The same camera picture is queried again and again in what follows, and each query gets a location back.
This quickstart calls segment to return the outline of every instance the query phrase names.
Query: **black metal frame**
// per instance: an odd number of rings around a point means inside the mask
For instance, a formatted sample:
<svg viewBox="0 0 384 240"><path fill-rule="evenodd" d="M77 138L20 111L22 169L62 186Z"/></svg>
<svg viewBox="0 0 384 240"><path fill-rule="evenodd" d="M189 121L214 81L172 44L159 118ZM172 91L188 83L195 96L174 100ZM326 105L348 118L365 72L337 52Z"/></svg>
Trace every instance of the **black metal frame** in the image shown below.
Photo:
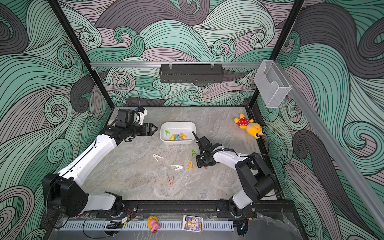
<svg viewBox="0 0 384 240"><path fill-rule="evenodd" d="M76 37L75 32L73 31L68 19L64 15L64 12L62 11L59 3L57 0L47 0L49 5L51 6L53 12L55 13L56 17L58 18L59 22L61 23L64 31L67 33L69 39L71 40L75 50L79 54L81 60L87 67L87 70L89 71L89 74L95 81L95 84L98 86L100 89L102 95L106 99L108 105L111 108L111 112L109 116L112 115L112 112L115 108L115 105L112 102L111 97L109 96L107 90L105 89L99 75L95 70L92 69L90 65L90 60L86 54L86 52L83 50L79 39ZM296 17L304 3L304 0L296 0L295 3L293 4L293 7L291 9L291 12L285 22L285 25L283 27L283 31L281 32L279 39L272 51L272 54L270 56L270 60L276 60L278 57L279 52L281 51L281 48L283 47L283 44L285 43L285 40L287 39L292 26L296 20ZM259 96L260 92L258 89L255 90L250 102L248 105L239 105L239 106L156 106L156 105L147 105L144 107L172 107L172 108L185 108L185 107L193 107L193 108L198 108L198 107L204 107L204 108L217 108L217 107L240 107L240 108L245 108L246 113L248 115L249 119L254 119L253 111L252 109L255 106L256 100ZM268 151L264 145L264 142L261 138L257 140L258 146L260 148L260 152L262 154L268 154ZM271 160L269 159L268 156L264 157L266 159L267 166L274 171L274 168L272 166ZM277 189L275 189L275 192L281 191L281 185L278 182L277 184ZM290 200L282 200L283 198L283 193L278 194L277 196L278 200L263 200L257 203L253 203L252 205L247 206L246 208L255 208L255 212L263 214L263 215L268 215L268 212L271 211L279 211L281 212L291 212L294 215L294 218L296 220L296 223L298 224L298 229L300 231L300 234L302 235L304 240L307 240L308 237L306 235L305 229L302 225L302 222L300 220L300 217L297 213L296 207L293 203L293 201ZM183 213L183 214L188 214L188 213L202 213L202 214L207 214L208 216L212 217L219 217L219 218L228 218L228 220L233 220L233 221L239 221L238 218L233 218L233 216L230 214L230 212L225 210L225 205L228 203L228 200L192 200L192 201L173 201L173 200L148 200L148 201L128 201L128 200L123 200L123 203L125 205L124 209L124 214L122 215L129 215L129 210L132 211L133 217L137 217L138 214L159 214L159 213ZM106 217L105 214L106 212L100 211L98 213L98 217ZM245 211L245 217L254 217L252 215L252 211Z"/></svg>
<svg viewBox="0 0 384 240"><path fill-rule="evenodd" d="M293 3L292 9L288 15L288 18L286 19L286 22L284 24L283 30L277 39L276 45L273 48L273 51L271 53L271 56L269 57L269 60L277 60L277 57L279 56L279 53L285 43L285 40L288 38L289 33L291 32L291 29L293 27L293 24L296 21L297 16L299 15L299 12L301 10L301 7L303 6L305 0L295 0ZM259 96L259 90L256 89L255 92L253 93L253 96L251 98L251 101L249 102L248 107L253 108L253 106L256 103L256 99Z"/></svg>
<svg viewBox="0 0 384 240"><path fill-rule="evenodd" d="M106 211L101 210L97 213L96 218L121 220L125 216L131 215L131 212L132 218L137 219L146 219L149 216L160 216L162 214L203 214L211 219L226 218L228 221L239 223L248 218L254 218L259 213L284 222L282 216L276 219L276 213L292 213L300 235L303 240L308 240L305 228L292 200L263 200L254 202L244 208L244 215L240 218L233 217L228 210L229 200L123 200L122 203L124 204L124 210L120 217L112 218Z"/></svg>
<svg viewBox="0 0 384 240"><path fill-rule="evenodd" d="M112 102L111 97L109 96L107 90L105 89L99 75L95 70L92 69L90 60L85 53L83 47L80 44L80 41L76 37L76 34L74 33L71 24L69 23L68 19L66 18L63 10L61 9L59 3L57 0L47 0L49 5L51 6L51 9L55 13L57 19L59 20L61 26L63 27L64 31L67 33L68 38L72 42L76 52L80 56L80 59L83 61L84 65L86 66L89 74L91 75L93 81L96 83L97 87L100 89L101 94L104 96L105 100L107 101L109 107L113 110L114 109L114 104Z"/></svg>
<svg viewBox="0 0 384 240"><path fill-rule="evenodd" d="M255 117L254 117L254 115L253 115L253 113L252 113L250 108L245 108L245 111L247 112L247 115L248 115L249 119L255 119ZM269 169L271 169L272 172L274 173L275 178L277 180L277 185L276 185L276 188L274 189L275 190L275 194L278 193L278 192L281 192L283 190L282 186L281 186L281 184L280 184L280 182L279 182L279 180L278 180L278 178L277 178L277 176L275 174L276 171L275 171L275 168L273 167L272 161L267 156L268 155L268 151L267 151L267 149L266 149L266 147L264 145L264 141L263 141L262 138L257 139L257 145L259 146L260 153L265 154L265 155L263 155L263 158L265 159L265 162L266 162L267 166L269 167ZM279 199L279 200L280 199L284 199L284 193L281 192L281 193L277 194L276 198Z"/></svg>

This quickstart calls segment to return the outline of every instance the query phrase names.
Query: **stuffed toy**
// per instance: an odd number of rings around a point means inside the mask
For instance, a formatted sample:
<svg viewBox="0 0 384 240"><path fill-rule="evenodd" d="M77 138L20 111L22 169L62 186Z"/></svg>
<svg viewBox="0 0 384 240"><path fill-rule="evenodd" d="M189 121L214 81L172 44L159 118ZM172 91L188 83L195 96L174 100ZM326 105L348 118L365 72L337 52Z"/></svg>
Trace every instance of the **stuffed toy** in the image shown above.
<svg viewBox="0 0 384 240"><path fill-rule="evenodd" d="M256 139L260 138L261 135L264 135L260 124L253 122L253 119L248 121L244 114L240 114L240 118L235 118L235 123Z"/></svg>

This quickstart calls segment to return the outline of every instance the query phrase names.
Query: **white clothespin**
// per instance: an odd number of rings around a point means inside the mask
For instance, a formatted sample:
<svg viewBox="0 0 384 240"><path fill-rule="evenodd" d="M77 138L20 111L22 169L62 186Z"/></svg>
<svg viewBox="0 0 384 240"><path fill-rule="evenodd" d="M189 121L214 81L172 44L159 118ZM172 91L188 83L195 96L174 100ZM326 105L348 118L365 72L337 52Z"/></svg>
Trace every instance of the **white clothespin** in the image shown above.
<svg viewBox="0 0 384 240"><path fill-rule="evenodd" d="M173 164L171 164L171 166L172 167L177 167L176 169L174 169L175 171L184 168L183 165L173 165Z"/></svg>
<svg viewBox="0 0 384 240"><path fill-rule="evenodd" d="M157 159L158 157L164 159L162 156L159 156L159 155L157 155L157 154L152 154L152 156L156 159L156 161L159 161L159 160Z"/></svg>

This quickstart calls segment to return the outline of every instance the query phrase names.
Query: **wave pattern wallpaper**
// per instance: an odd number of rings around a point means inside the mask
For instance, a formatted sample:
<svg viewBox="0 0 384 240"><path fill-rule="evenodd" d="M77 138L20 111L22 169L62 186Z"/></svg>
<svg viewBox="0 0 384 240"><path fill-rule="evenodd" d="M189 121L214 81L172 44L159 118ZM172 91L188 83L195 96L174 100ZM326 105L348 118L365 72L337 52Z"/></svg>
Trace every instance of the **wave pattern wallpaper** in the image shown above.
<svg viewBox="0 0 384 240"><path fill-rule="evenodd" d="M47 1L1 1L0 239L44 237L42 178L88 147L109 113Z"/></svg>
<svg viewBox="0 0 384 240"><path fill-rule="evenodd" d="M326 0L299 13L278 57L294 85L384 200L384 1ZM257 99L286 198L309 239L384 239L290 95Z"/></svg>
<svg viewBox="0 0 384 240"><path fill-rule="evenodd" d="M321 0L311 0L312 4ZM261 62L294 0L59 0L91 61ZM159 68L99 68L117 106L245 106L257 69L223 83L161 83Z"/></svg>

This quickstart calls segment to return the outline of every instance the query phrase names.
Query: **white plastic tray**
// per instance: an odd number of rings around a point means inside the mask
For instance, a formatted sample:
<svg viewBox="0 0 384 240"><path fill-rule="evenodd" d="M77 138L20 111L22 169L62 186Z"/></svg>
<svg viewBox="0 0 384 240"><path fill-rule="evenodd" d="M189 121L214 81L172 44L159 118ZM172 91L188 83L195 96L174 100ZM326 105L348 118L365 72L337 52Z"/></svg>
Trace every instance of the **white plastic tray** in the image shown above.
<svg viewBox="0 0 384 240"><path fill-rule="evenodd" d="M196 134L196 126L193 122L165 122L160 127L160 139L167 145L191 144L195 141L192 131ZM170 141L173 134L183 133L187 138L184 140Z"/></svg>

